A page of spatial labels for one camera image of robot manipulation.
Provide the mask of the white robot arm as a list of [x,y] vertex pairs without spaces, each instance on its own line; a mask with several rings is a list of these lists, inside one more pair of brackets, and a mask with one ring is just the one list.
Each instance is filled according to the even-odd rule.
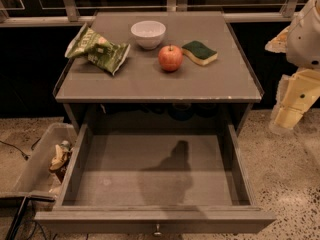
[[286,134],[320,98],[320,0],[308,0],[265,49],[285,53],[298,67],[291,76],[281,77],[269,124],[274,133]]

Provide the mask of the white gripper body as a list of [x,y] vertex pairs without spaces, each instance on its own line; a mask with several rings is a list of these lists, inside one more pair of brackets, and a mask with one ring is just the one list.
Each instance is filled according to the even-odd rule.
[[305,113],[320,97],[320,72],[304,69],[289,78],[288,87],[281,105]]

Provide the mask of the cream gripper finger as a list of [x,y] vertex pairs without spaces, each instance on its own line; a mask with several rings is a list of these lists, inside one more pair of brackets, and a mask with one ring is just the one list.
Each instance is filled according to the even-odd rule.
[[265,45],[265,50],[273,53],[285,53],[289,28],[284,28],[276,37]]
[[299,111],[275,105],[271,112],[269,129],[278,135],[291,134],[301,118],[302,114]]

